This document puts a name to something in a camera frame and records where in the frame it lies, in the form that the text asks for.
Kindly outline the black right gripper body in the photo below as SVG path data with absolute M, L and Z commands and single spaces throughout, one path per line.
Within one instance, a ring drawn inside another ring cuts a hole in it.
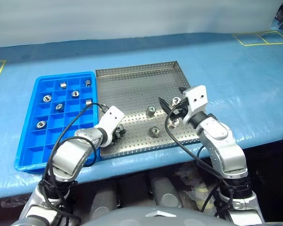
M 184 119 L 188 113 L 189 101 L 187 98 L 181 100 L 177 105 L 171 109 L 171 120 Z

